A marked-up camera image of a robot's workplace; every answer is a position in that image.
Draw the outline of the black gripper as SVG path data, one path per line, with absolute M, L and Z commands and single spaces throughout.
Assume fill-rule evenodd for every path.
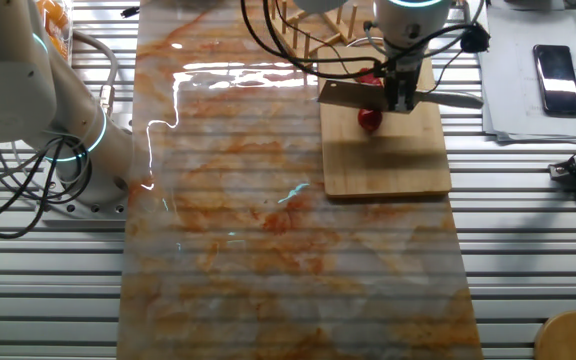
M 397 113 L 411 112 L 415 107 L 414 96 L 421 69 L 421 53 L 387 51 L 384 65 L 386 68 L 382 84 L 386 85 L 387 110 Z

